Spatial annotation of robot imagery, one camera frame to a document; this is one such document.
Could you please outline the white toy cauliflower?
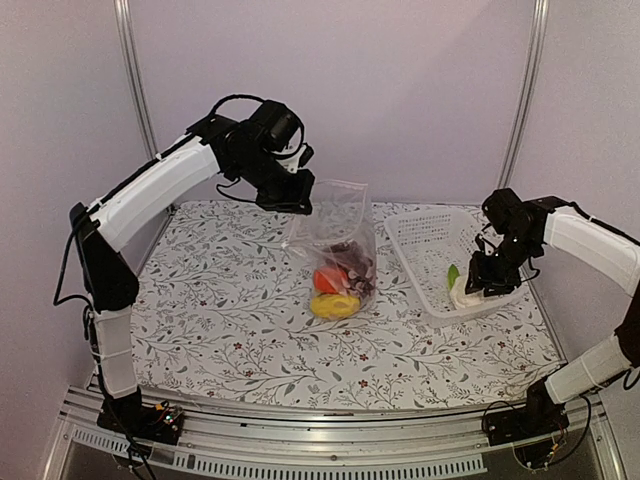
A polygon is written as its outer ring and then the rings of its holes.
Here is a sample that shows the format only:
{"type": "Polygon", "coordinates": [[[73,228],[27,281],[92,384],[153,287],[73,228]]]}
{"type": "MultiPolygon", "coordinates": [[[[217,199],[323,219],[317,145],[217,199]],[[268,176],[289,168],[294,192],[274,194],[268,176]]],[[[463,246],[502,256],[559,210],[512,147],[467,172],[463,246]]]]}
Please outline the white toy cauliflower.
{"type": "Polygon", "coordinates": [[[472,295],[465,294],[466,281],[467,276],[463,276],[457,266],[451,264],[447,271],[447,289],[450,300],[457,310],[476,307],[485,301],[482,292],[472,295]]]}

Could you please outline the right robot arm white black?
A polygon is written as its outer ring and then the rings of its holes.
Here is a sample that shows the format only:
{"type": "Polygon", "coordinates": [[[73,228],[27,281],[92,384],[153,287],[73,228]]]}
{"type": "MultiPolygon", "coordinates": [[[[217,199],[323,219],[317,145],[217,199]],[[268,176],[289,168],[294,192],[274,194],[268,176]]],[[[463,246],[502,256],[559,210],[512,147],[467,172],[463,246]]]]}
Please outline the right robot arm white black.
{"type": "Polygon", "coordinates": [[[459,306],[480,307],[515,292],[524,283],[522,266],[548,250],[573,258],[578,267],[555,281],[561,292],[584,304],[601,299],[580,274],[591,270],[605,281],[606,292],[618,288],[621,323],[611,334],[576,359],[537,380],[526,391],[520,408],[486,412],[482,429],[490,444],[500,445],[549,434],[568,426],[566,404],[601,390],[639,366],[639,242],[588,214],[576,202],[556,196],[524,201],[510,188],[498,189],[481,210],[499,236],[492,245],[476,237],[467,274],[450,284],[459,306]],[[578,290],[586,287],[585,293],[578,290]]]}

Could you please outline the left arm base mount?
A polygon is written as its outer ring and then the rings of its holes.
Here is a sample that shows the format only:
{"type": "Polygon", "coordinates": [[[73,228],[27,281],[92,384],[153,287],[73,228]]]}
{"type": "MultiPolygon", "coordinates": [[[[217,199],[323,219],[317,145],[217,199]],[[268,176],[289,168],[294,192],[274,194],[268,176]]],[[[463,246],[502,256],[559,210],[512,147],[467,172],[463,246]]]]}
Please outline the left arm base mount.
{"type": "Polygon", "coordinates": [[[168,401],[144,405],[139,392],[118,399],[106,397],[97,419],[97,425],[105,430],[173,446],[179,442],[183,424],[180,406],[168,401]]]}

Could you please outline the dark red toy grapes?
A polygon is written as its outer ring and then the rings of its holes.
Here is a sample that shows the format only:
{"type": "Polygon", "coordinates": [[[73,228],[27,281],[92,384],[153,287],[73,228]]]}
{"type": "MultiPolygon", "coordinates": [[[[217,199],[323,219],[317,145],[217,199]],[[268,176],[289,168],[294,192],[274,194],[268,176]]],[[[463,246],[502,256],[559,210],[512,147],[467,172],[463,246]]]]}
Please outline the dark red toy grapes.
{"type": "Polygon", "coordinates": [[[376,261],[364,247],[352,240],[334,244],[325,250],[327,266],[340,267],[348,279],[346,294],[366,302],[373,295],[376,284],[376,261]]]}

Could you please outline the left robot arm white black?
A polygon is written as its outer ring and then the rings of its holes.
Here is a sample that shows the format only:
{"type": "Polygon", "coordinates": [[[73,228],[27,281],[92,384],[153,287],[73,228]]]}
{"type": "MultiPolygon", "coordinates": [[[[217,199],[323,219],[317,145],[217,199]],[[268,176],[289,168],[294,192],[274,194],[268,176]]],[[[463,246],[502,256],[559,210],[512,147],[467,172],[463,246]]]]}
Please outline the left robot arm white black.
{"type": "Polygon", "coordinates": [[[306,143],[287,149],[303,133],[293,113],[243,121],[205,117],[102,198],[72,208],[71,238],[87,290],[86,337],[105,414],[126,433],[141,433],[151,410],[142,404],[133,367],[130,326],[139,282],[124,247],[162,210],[218,174],[253,186],[256,204],[266,211],[310,214],[314,176],[304,164],[313,151],[306,143]]]}

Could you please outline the orange toy pumpkin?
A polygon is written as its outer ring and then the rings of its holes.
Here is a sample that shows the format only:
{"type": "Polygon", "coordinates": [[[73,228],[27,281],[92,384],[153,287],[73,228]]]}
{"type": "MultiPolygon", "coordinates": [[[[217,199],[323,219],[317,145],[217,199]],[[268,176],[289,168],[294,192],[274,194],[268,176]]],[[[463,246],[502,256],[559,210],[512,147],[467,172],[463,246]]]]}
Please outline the orange toy pumpkin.
{"type": "Polygon", "coordinates": [[[313,286],[321,294],[344,294],[348,279],[340,267],[324,266],[314,271],[313,286]]]}

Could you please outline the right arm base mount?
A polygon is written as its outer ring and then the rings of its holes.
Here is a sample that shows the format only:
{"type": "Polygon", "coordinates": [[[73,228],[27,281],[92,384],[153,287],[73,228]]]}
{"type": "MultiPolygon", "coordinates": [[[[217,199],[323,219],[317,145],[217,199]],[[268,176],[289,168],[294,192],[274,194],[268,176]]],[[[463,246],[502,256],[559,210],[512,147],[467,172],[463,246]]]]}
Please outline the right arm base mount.
{"type": "Polygon", "coordinates": [[[491,403],[483,412],[481,429],[490,446],[515,445],[517,462],[528,470],[547,469],[565,444],[569,419],[563,407],[535,420],[526,407],[506,401],[491,403]]]}

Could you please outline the clear zip top bag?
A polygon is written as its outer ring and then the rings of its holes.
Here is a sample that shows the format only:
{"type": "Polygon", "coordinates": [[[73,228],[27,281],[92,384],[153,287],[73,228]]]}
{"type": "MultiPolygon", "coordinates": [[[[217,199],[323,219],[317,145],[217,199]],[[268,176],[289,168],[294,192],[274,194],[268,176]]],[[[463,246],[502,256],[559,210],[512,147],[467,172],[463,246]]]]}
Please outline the clear zip top bag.
{"type": "Polygon", "coordinates": [[[347,319],[367,307],[376,293],[369,187],[322,180],[313,187],[311,206],[309,216],[294,217],[282,246],[311,268],[311,313],[324,320],[347,319]]]}

